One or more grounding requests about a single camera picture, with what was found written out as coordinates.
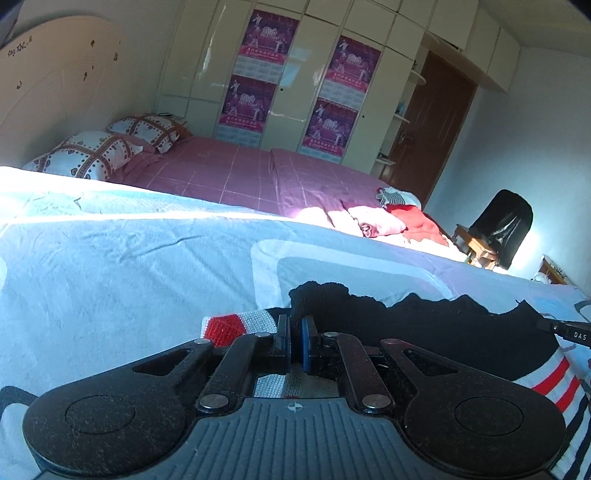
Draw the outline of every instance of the towel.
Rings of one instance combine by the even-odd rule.
[[[404,222],[407,229],[402,233],[407,240],[420,242],[428,239],[448,247],[447,240],[433,220],[414,205],[386,205],[386,210]]]
[[[397,235],[406,230],[404,222],[394,215],[390,215],[383,208],[359,205],[347,208],[347,211],[359,224],[363,236],[376,238],[377,236]]]

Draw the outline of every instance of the brown wooden door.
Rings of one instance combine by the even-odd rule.
[[[390,151],[394,162],[389,184],[414,193],[425,204],[452,151],[472,103],[476,85],[429,52],[417,86]]]

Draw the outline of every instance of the wooden stool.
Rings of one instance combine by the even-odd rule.
[[[459,225],[453,234],[452,242],[456,243],[457,237],[460,237],[466,243],[472,254],[469,253],[470,265],[480,263],[480,260],[485,260],[484,267],[487,270],[492,270],[496,265],[498,254],[482,239],[472,236],[465,226]]]

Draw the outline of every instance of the white headboard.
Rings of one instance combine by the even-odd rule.
[[[65,17],[0,50],[0,165],[21,167],[68,135],[134,113],[139,79],[125,37],[97,17]]]

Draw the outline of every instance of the chair backrest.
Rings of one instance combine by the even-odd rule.
[[[534,212],[523,197],[501,190],[469,230],[484,236],[499,255],[497,265],[508,269],[533,221]]]

